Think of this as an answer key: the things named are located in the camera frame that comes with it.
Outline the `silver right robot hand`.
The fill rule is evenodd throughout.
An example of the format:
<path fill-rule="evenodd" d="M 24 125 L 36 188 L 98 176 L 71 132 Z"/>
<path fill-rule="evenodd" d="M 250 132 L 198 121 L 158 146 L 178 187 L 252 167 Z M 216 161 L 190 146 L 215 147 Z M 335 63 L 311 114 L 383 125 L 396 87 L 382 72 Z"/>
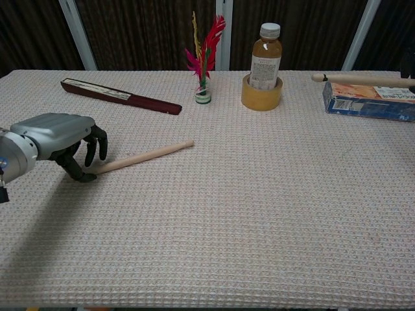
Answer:
<path fill-rule="evenodd" d="M 400 62 L 400 77 L 401 78 L 415 78 L 415 64 L 414 64 L 414 48 L 408 48 Z"/>

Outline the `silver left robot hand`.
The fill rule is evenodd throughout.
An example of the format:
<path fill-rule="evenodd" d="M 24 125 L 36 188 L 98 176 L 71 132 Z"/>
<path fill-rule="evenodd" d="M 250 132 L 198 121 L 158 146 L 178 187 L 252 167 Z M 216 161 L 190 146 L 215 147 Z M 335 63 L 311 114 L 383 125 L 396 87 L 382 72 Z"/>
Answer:
<path fill-rule="evenodd" d="M 106 159 L 107 133 L 91 117 L 44 113 L 11 125 L 1 132 L 1 157 L 8 161 L 3 181 L 11 182 L 26 174 L 37 161 L 54 161 L 81 183 L 95 180 L 97 176 L 85 173 L 73 158 L 81 141 L 87 142 L 86 167 L 91 165 L 97 148 L 100 159 Z"/>

